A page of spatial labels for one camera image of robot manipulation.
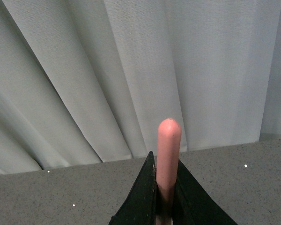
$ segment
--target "white curtain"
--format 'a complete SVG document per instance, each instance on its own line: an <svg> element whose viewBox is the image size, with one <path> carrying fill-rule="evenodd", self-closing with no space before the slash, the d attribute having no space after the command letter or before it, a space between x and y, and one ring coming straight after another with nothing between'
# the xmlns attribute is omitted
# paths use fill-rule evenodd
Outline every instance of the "white curtain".
<svg viewBox="0 0 281 225"><path fill-rule="evenodd" d="M281 0L0 0L0 174L281 134Z"/></svg>

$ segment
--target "speckled gray surface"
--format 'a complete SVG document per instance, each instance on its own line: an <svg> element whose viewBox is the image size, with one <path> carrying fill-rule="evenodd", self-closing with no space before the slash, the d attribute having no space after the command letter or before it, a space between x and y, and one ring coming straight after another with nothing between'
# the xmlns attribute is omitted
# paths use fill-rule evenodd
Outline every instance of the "speckled gray surface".
<svg viewBox="0 0 281 225"><path fill-rule="evenodd" d="M281 225L281 140L186 152L180 159L239 225ZM107 225L143 162L0 175L0 225Z"/></svg>

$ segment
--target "pink cylindrical object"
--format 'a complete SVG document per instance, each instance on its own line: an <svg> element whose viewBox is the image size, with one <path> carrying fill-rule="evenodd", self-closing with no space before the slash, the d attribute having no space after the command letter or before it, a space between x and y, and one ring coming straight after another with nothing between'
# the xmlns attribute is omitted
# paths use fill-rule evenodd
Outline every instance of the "pink cylindrical object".
<svg viewBox="0 0 281 225"><path fill-rule="evenodd" d="M181 133L179 123L171 118L161 122L158 128L156 181L161 205L156 225L171 225Z"/></svg>

